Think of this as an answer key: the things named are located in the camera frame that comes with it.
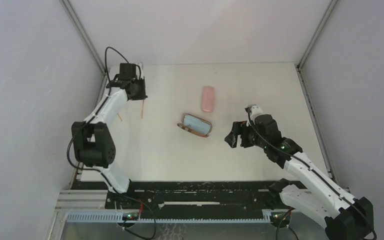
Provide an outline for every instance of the black bracket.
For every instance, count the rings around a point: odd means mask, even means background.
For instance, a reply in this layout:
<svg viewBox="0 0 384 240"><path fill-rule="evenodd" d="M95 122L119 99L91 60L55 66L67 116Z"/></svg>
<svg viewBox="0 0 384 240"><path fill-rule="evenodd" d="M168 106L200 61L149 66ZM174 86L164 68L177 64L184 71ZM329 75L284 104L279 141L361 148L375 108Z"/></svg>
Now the black bracket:
<svg viewBox="0 0 384 240"><path fill-rule="evenodd" d="M145 91L145 78L137 78L136 68L133 63L120 63L119 73L114 80L110 80L107 88L120 88L126 91L128 100L144 100L147 93Z"/></svg>
<svg viewBox="0 0 384 240"><path fill-rule="evenodd" d="M270 193L269 198L267 199L270 209L275 209L275 206L278 206L282 203L281 192L284 188L293 183L285 178L280 179L279 181L273 183L268 187L268 192Z"/></svg>
<svg viewBox="0 0 384 240"><path fill-rule="evenodd" d="M253 132L250 126L247 126L247 121L234 121L232 129L229 134L224 138L224 141L229 144L231 148L236 148L238 144L238 136L240 135L240 146L243 148L249 148L254 146L250 142L249 135Z"/></svg>
<svg viewBox="0 0 384 240"><path fill-rule="evenodd" d="M116 146L107 124L85 124L76 121L71 126L75 158L87 167L108 168L116 157Z"/></svg>
<svg viewBox="0 0 384 240"><path fill-rule="evenodd" d="M374 225L373 205L365 197L354 199L354 207L357 208L367 219L368 223ZM331 240L361 240L370 232L370 227L356 209L349 206L347 209L340 209L340 214L335 217L325 217L326 235Z"/></svg>

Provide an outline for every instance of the white table surface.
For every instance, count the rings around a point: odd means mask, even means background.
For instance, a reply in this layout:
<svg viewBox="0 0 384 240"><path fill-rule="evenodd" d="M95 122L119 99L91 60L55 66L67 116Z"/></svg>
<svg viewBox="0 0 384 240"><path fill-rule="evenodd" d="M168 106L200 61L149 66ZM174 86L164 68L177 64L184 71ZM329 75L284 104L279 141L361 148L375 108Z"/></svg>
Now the white table surface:
<svg viewBox="0 0 384 240"><path fill-rule="evenodd" d="M110 77L118 73L112 67ZM293 63L145 65L148 99L129 101L109 126L116 146L114 164L132 181L296 180L258 147L230 148L224 142L232 122L245 121L245 107L257 104L277 121L322 172L327 173ZM212 113L201 111L204 86L215 88ZM177 126L183 113L213 124L208 138ZM85 171L81 181L102 181Z"/></svg>

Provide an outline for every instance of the wooden stick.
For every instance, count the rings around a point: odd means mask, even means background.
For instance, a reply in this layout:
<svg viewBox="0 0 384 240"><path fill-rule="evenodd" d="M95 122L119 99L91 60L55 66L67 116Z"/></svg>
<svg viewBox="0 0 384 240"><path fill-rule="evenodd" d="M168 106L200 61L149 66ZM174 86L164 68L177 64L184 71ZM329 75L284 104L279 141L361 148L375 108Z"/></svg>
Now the wooden stick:
<svg viewBox="0 0 384 240"><path fill-rule="evenodd" d="M140 113L140 118L141 118L141 119L144 118L144 104L145 104L145 99L142 100L142 112Z"/></svg>

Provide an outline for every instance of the gray wall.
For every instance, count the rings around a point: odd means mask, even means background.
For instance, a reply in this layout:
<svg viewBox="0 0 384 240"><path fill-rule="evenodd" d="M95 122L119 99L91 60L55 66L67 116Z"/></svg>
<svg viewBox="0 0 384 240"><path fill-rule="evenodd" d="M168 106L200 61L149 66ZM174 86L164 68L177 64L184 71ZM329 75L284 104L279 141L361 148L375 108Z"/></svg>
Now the gray wall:
<svg viewBox="0 0 384 240"><path fill-rule="evenodd" d="M0 240L43 239L100 72L57 0L0 0Z"/></svg>
<svg viewBox="0 0 384 240"><path fill-rule="evenodd" d="M303 73L339 181L384 240L384 1L342 0Z"/></svg>
<svg viewBox="0 0 384 240"><path fill-rule="evenodd" d="M329 1L72 0L72 3L96 49L109 45L122 51L132 63L163 65L296 63ZM108 62L110 66L116 65L119 56L109 54Z"/></svg>

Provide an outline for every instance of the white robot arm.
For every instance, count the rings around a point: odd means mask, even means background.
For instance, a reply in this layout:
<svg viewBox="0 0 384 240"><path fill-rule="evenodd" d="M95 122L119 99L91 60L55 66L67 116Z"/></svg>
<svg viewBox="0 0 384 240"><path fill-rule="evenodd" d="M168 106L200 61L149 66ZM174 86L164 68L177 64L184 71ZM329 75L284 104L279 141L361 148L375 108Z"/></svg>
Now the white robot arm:
<svg viewBox="0 0 384 240"><path fill-rule="evenodd" d="M373 232L373 205L369 200L357 199L320 171L298 144L282 137L276 121L259 106L249 105L245 110L248 120L234 122L224 140L235 148L241 135L241 147L262 148L269 160L308 189L281 179L269 189L274 202L281 201L313 219L330 240L362 240Z"/></svg>
<svg viewBox="0 0 384 240"><path fill-rule="evenodd" d="M92 168L99 172L108 190L113 193L125 193L130 180L117 164L112 164L116 146L108 126L127 101L144 100L148 97L140 65L121 63L119 69L120 72L114 79L108 81L104 96L93 112L84 121L74 122L71 126L71 142L76 160L89 167L85 170Z"/></svg>

